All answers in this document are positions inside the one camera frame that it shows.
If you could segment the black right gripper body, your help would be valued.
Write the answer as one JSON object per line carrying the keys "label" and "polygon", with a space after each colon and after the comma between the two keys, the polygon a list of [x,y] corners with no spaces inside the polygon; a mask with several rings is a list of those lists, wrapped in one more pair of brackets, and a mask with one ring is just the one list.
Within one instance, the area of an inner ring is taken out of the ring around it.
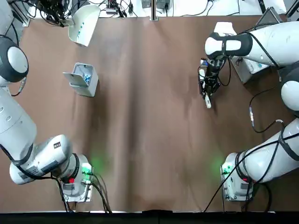
{"label": "black right gripper body", "polygon": [[210,60],[205,59],[207,63],[207,69],[205,73],[206,81],[216,81],[219,75],[219,72],[222,68],[222,59]]}

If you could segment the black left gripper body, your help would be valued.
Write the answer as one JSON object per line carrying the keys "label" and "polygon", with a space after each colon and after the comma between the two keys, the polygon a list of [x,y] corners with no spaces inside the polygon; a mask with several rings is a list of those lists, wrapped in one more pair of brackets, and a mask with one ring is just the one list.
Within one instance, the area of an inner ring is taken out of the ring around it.
{"label": "black left gripper body", "polygon": [[64,6],[63,5],[39,5],[41,18],[50,25],[64,26]]}

